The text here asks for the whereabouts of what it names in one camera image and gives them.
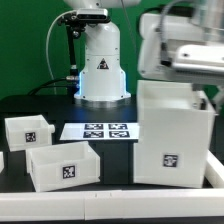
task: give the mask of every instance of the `green screen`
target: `green screen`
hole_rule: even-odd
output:
[[[112,21],[121,31],[121,67],[127,74],[127,90],[135,94],[138,52],[141,37],[138,20],[147,8],[166,4],[169,0],[142,0],[128,8],[137,54],[134,50],[123,9],[109,10]],[[45,57],[45,41],[53,20],[70,10],[63,0],[0,0],[0,99],[9,95],[27,94],[51,79]],[[78,68],[84,66],[84,38],[75,41]],[[69,55],[65,26],[55,26],[50,39],[50,62],[55,78],[69,75]],[[207,89],[210,95],[213,90]],[[51,94],[42,90],[40,94]]]

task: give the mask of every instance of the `black tabletop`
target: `black tabletop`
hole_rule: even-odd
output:
[[[53,144],[60,141],[65,123],[132,123],[137,122],[136,98],[123,106],[109,109],[96,109],[76,105],[68,96],[10,96],[0,101],[0,151],[4,152],[5,169],[0,174],[0,193],[35,192],[30,175],[26,173],[24,151],[10,152],[5,136],[4,119],[42,114],[49,124],[54,124]],[[222,152],[216,150],[224,145],[219,134],[224,127],[223,118],[217,118],[214,128],[211,151],[222,160]],[[141,190],[176,189],[176,187],[155,186],[133,183],[133,143],[134,140],[89,141],[89,144],[101,158],[100,182],[96,184],[72,187],[60,191],[89,190]],[[211,188],[205,180],[204,188]],[[63,221],[55,223],[81,223]],[[141,219],[141,220],[102,220],[89,223],[224,223],[224,218],[177,218],[177,219]]]

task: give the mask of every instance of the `screw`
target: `screw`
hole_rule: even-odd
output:
[[[78,38],[78,37],[80,36],[80,34],[79,34],[79,32],[74,31],[74,32],[73,32],[73,36],[74,36],[75,38]]]
[[[184,53],[183,56],[184,56],[184,57],[189,57],[190,55],[187,54],[187,53]]]

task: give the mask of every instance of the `cable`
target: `cable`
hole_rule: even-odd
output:
[[[59,79],[54,79],[54,80],[48,81],[48,82],[40,85],[39,87],[32,89],[27,95],[35,95],[40,89],[47,87],[50,84],[55,84],[56,82],[61,82],[61,81],[66,81],[66,78],[59,78]]]
[[[194,0],[174,0],[174,1],[170,2],[169,4],[167,4],[161,13],[159,27],[158,27],[159,28],[159,37],[160,37],[160,42],[161,42],[161,55],[160,56],[161,56],[161,64],[165,65],[165,66],[171,65],[171,59],[168,54],[167,41],[166,41],[166,37],[164,34],[164,19],[174,5],[176,5],[177,3],[182,3],[182,2],[191,3],[191,2],[194,2]]]
[[[47,33],[47,38],[46,38],[46,60],[47,60],[47,66],[48,66],[48,71],[50,73],[50,77],[52,80],[54,80],[54,74],[52,72],[52,69],[51,69],[51,64],[50,64],[50,59],[49,59],[49,41],[50,41],[50,37],[51,37],[51,33],[52,33],[52,30],[54,28],[54,25],[57,23],[58,19],[60,19],[62,16],[66,15],[67,13],[73,13],[75,12],[75,10],[72,10],[72,11],[68,11],[68,12],[65,12],[65,13],[62,13],[60,16],[58,16],[54,21],[53,23],[51,24],[49,30],[48,30],[48,33]]]
[[[30,94],[29,96],[34,96],[36,95],[37,92],[39,92],[41,89],[47,89],[47,88],[68,88],[68,85],[61,85],[61,86],[42,86],[41,88],[39,88],[35,93]]]
[[[125,5],[124,5],[124,1],[121,0],[121,3],[122,3],[122,8],[123,8],[123,11],[124,11],[126,22],[128,24],[129,34],[130,34],[130,37],[131,37],[131,40],[132,40],[132,45],[133,45],[133,48],[134,48],[134,52],[135,52],[136,57],[138,57],[137,45],[136,45],[136,42],[135,42],[133,30],[131,28],[131,22],[130,22],[130,19],[128,17],[128,13],[127,13],[127,10],[125,8]]]

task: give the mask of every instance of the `black cable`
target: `black cable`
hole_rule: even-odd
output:
[[[30,94],[30,96],[34,96],[37,92],[39,92],[41,89],[47,89],[47,88],[68,88],[68,87],[72,87],[68,86],[68,85],[61,85],[61,86],[42,86],[38,89],[38,91],[36,91],[34,94]]]
[[[66,81],[66,78],[59,78],[59,79],[50,80],[50,81],[40,85],[39,87],[32,89],[27,95],[35,95],[43,87],[48,86],[50,84],[54,84],[56,82],[61,82],[61,81]]]

